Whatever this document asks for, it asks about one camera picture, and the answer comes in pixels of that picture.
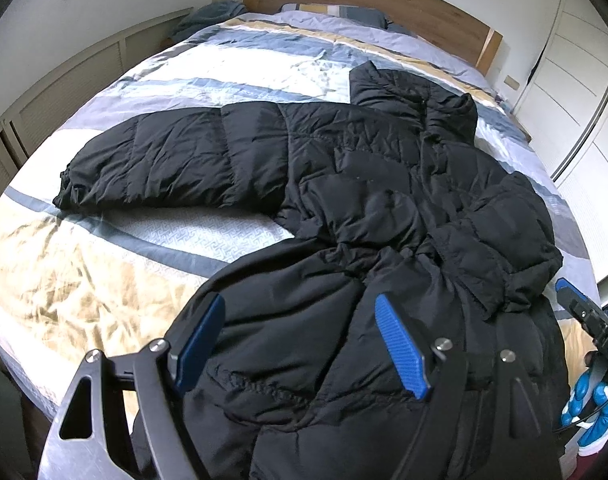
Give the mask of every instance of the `metal screw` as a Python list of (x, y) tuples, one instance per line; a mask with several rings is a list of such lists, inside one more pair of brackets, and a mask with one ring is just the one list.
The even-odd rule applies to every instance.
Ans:
[(435, 348), (440, 352), (446, 352), (453, 348), (453, 341), (446, 339), (445, 337), (439, 337), (435, 340)]
[(500, 352), (500, 359), (505, 363), (512, 363), (513, 361), (515, 361), (515, 357), (515, 352), (513, 352), (512, 350), (502, 350)]
[(165, 339), (155, 339), (155, 341), (151, 341), (148, 345), (148, 348), (151, 352), (161, 352), (162, 350), (166, 350), (166, 346), (168, 343)]
[(95, 361), (97, 361), (100, 358), (100, 354), (101, 354), (101, 352), (97, 348), (95, 350), (91, 350), (90, 352), (87, 352), (86, 362), (94, 363)]

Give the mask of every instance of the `glove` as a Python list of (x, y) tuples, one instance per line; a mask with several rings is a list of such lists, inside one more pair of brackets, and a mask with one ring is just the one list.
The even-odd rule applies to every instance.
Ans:
[[(562, 410), (562, 426), (568, 426), (578, 420), (578, 415), (582, 411), (584, 397), (588, 394), (589, 376), (590, 372), (587, 371), (575, 383), (575, 387), (571, 392), (571, 398), (564, 407), (564, 410)], [(606, 402), (608, 400), (608, 385), (598, 383), (593, 390), (593, 400), (598, 406)], [(578, 441), (578, 455), (589, 456), (599, 452), (608, 440), (608, 404), (600, 410), (594, 422), (582, 422), (579, 426), (585, 428), (586, 432)]]

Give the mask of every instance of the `jacket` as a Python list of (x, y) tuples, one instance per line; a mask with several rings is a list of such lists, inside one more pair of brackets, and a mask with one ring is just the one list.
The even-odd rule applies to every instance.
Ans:
[(62, 173), (62, 209), (240, 208), (295, 236), (225, 267), (167, 332), (209, 291), (223, 295), (226, 325), (184, 401), (214, 479), (392, 475), (427, 404), (404, 390), (378, 331), (382, 292), (479, 357), (444, 443), (448, 478), (488, 453), (497, 351), (516, 352), (551, 421), (568, 400), (564, 343), (542, 296), (562, 263), (551, 221), (525, 176), (474, 146), (471, 96), (371, 63), (350, 84), (350, 104), (138, 116)]

